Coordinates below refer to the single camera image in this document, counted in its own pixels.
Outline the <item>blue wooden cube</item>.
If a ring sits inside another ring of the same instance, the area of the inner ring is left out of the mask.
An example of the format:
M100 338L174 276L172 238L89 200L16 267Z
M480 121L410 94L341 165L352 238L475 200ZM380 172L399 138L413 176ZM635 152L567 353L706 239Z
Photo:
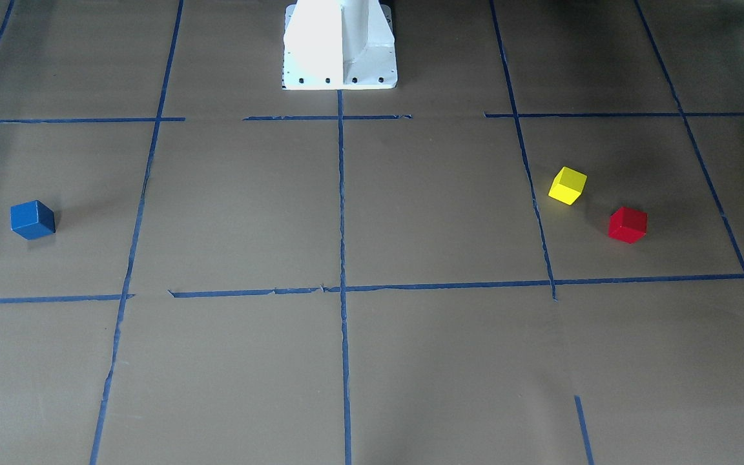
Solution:
M26 240L36 240L56 233L54 211L39 200L10 207L10 227Z

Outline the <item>yellow wooden cube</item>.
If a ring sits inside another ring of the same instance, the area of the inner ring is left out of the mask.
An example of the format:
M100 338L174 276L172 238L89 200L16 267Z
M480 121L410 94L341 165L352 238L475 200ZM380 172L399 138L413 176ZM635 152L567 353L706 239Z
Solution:
M556 174L548 196L561 203L572 205L581 197L588 176L569 167L562 167Z

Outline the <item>red wooden cube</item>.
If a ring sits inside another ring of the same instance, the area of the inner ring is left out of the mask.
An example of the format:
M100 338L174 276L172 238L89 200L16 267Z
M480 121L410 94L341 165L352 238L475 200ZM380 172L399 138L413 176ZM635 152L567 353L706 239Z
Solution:
M608 236L626 243L635 243L647 234L648 214L644 211L620 207L609 218Z

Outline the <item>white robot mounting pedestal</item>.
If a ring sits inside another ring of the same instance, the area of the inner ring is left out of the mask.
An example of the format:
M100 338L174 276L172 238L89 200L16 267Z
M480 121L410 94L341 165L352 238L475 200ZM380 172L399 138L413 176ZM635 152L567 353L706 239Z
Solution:
M398 83L391 1L297 1L285 9L286 90L391 89Z

